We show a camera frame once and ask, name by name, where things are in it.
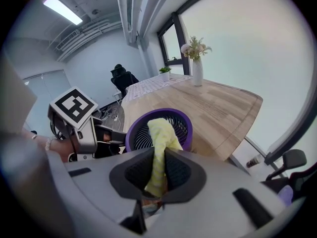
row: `window frame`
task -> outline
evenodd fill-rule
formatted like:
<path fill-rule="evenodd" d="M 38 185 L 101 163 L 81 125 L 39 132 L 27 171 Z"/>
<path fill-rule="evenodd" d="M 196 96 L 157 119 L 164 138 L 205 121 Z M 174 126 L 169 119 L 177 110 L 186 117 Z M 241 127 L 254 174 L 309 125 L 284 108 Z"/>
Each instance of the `window frame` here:
<path fill-rule="evenodd" d="M 170 65 L 181 64 L 181 65 L 183 65 L 184 75 L 190 75 L 189 60 L 188 60 L 188 58 L 184 57 L 184 55 L 181 52 L 180 52 L 181 59 L 176 59 L 175 58 L 173 60 L 169 60 L 167 58 L 167 52 L 166 52 L 166 48 L 165 48 L 163 35 L 164 35 L 164 33 L 167 32 L 167 30 L 172 25 L 175 26 L 179 48 L 181 48 L 181 46 L 186 43 L 185 35 L 184 35 L 184 32 L 183 32 L 183 28 L 182 28 L 182 25 L 180 23 L 180 20 L 178 18 L 178 14 L 176 12 L 173 12 L 172 13 L 172 17 L 169 18 L 167 20 L 167 22 L 162 26 L 162 28 L 157 32 L 157 34 L 158 34 L 158 42 L 159 42 L 159 46 L 160 46 L 160 49 L 161 49 L 161 52 L 162 52 L 164 65 L 165 66 L 170 66 Z"/>

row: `wooden table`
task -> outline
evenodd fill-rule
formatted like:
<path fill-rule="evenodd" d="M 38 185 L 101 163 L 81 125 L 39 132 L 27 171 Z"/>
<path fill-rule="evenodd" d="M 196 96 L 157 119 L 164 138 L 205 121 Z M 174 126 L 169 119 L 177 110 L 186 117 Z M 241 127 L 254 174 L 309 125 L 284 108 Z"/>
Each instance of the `wooden table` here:
<path fill-rule="evenodd" d="M 194 86 L 191 81 L 175 83 L 134 100 L 123 99 L 123 131 L 127 132 L 137 118 L 149 111 L 178 109 L 193 124 L 192 151 L 226 160 L 248 133 L 263 100 L 246 90 L 208 80 L 202 86 Z"/>

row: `gray panel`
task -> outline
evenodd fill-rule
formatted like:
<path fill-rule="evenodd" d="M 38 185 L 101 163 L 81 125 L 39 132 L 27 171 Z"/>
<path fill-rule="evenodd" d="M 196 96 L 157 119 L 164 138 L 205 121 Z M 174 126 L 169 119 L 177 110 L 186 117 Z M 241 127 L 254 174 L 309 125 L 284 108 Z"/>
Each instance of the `gray panel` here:
<path fill-rule="evenodd" d="M 120 197 L 110 184 L 109 173 L 114 166 L 144 151 L 146 149 L 91 161 L 66 163 L 65 166 L 68 171 L 91 169 L 89 173 L 73 177 L 74 183 L 96 208 L 116 223 L 120 223 L 126 217 L 132 216 L 136 200 Z"/>
<path fill-rule="evenodd" d="M 215 158 L 179 153 L 204 167 L 206 185 L 190 202 L 166 205 L 147 237 L 227 238 L 255 231 L 256 227 L 232 194 L 241 187 L 249 190 L 273 216 L 285 208 L 276 194 L 238 168 Z"/>
<path fill-rule="evenodd" d="M 53 179 L 57 190 L 73 220 L 76 237 L 104 238 L 104 237 L 131 237 L 139 238 L 135 233 L 123 228 L 109 219 L 104 212 L 95 207 L 76 186 L 62 163 L 59 154 L 48 153 Z"/>

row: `bracelet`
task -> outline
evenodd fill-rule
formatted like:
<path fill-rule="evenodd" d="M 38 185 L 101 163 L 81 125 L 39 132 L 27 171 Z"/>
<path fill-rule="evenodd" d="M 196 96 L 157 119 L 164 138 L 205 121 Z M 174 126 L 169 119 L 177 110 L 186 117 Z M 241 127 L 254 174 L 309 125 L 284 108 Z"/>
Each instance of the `bracelet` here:
<path fill-rule="evenodd" d="M 49 137 L 46 141 L 46 144 L 45 144 L 45 151 L 49 151 L 50 150 L 50 146 L 51 146 L 51 142 L 53 141 L 53 137 Z"/>

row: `flower vase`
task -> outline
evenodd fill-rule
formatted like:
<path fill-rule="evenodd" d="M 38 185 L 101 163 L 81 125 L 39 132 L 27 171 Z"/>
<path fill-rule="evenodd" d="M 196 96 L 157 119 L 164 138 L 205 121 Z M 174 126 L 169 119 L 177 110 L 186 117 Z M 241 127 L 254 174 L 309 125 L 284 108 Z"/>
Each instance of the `flower vase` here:
<path fill-rule="evenodd" d="M 193 84 L 195 86 L 201 86 L 203 84 L 204 72 L 203 63 L 199 58 L 198 60 L 193 60 Z"/>
<path fill-rule="evenodd" d="M 169 81 L 169 75 L 170 75 L 169 72 L 164 72 L 164 73 L 161 73 L 161 74 L 160 74 L 160 76 L 161 76 L 163 82 Z"/>

